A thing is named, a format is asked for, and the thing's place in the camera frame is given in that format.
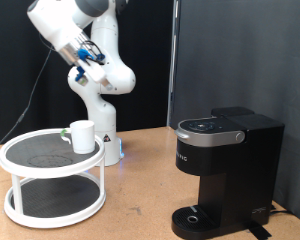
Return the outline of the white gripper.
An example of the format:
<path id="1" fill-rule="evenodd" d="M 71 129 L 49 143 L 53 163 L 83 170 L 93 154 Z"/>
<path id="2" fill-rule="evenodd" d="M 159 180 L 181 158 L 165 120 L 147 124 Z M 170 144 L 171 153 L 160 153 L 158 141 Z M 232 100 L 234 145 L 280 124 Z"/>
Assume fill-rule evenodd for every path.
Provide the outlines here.
<path id="1" fill-rule="evenodd" d="M 103 68 L 93 60 L 79 60 L 79 65 L 83 69 L 86 76 L 90 77 L 94 82 L 101 83 L 107 91 L 113 89 L 113 85 L 106 79 Z"/>

